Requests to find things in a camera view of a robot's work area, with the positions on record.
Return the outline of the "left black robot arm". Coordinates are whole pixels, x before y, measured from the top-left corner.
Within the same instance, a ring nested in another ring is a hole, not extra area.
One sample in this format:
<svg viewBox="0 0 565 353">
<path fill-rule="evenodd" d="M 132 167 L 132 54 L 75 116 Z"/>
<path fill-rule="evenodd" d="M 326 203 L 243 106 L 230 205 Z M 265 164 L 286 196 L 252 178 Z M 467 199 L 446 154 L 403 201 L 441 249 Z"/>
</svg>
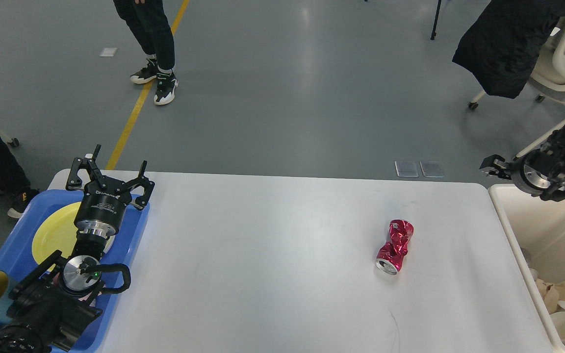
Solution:
<svg viewBox="0 0 565 353">
<path fill-rule="evenodd" d="M 103 263 L 103 257 L 127 207 L 143 210 L 155 184 L 144 174 L 147 161 L 130 181 L 103 175 L 96 164 L 99 152 L 96 147 L 74 159 L 65 186 L 83 193 L 73 220 L 71 254 L 54 250 L 18 283 L 0 270 L 0 353 L 49 353 L 53 347 L 69 351 L 103 314 L 93 301 L 130 287 L 127 264 Z"/>
</svg>

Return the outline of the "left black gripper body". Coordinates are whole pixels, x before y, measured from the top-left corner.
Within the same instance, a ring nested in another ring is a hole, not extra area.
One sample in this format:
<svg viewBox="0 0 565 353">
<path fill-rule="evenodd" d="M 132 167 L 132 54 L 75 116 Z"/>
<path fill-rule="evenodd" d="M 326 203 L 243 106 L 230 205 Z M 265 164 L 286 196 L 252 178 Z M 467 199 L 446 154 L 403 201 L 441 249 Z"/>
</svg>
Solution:
<svg viewBox="0 0 565 353">
<path fill-rule="evenodd" d="M 83 199 L 74 218 L 74 225 L 81 234 L 90 234 L 105 240 L 119 232 L 126 207 L 132 201 L 128 190 L 103 191 L 95 185 L 83 188 Z"/>
</svg>

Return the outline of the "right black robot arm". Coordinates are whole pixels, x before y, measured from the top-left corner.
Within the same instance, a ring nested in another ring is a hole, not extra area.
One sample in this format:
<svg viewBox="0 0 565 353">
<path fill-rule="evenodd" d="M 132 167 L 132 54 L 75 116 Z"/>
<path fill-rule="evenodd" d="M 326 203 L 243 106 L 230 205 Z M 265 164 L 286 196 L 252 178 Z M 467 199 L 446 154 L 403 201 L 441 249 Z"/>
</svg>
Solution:
<svg viewBox="0 0 565 353">
<path fill-rule="evenodd" d="M 480 170 L 508 179 L 519 190 L 543 201 L 565 200 L 565 126 L 520 158 L 507 162 L 497 154 L 486 157 Z"/>
</svg>

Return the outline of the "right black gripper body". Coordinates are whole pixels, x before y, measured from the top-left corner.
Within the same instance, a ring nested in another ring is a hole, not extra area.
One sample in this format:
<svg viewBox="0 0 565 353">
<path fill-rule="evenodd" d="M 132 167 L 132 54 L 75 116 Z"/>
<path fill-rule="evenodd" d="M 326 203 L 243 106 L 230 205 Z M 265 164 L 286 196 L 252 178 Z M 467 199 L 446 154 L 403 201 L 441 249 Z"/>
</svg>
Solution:
<svg viewBox="0 0 565 353">
<path fill-rule="evenodd" d="M 514 159 L 510 167 L 511 181 L 519 190 L 533 197 L 539 197 L 540 174 L 527 165 L 527 156 Z"/>
</svg>

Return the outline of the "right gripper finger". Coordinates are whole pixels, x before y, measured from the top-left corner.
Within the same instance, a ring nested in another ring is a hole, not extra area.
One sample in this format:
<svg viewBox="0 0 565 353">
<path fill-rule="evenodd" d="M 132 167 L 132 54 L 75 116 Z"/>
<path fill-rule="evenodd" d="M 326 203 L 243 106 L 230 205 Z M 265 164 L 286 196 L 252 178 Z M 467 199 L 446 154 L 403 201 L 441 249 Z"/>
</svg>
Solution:
<svg viewBox="0 0 565 353">
<path fill-rule="evenodd" d="M 484 158 L 478 170 L 490 177 L 511 180 L 513 164 L 513 160 L 506 161 L 500 155 L 493 154 Z"/>
</svg>

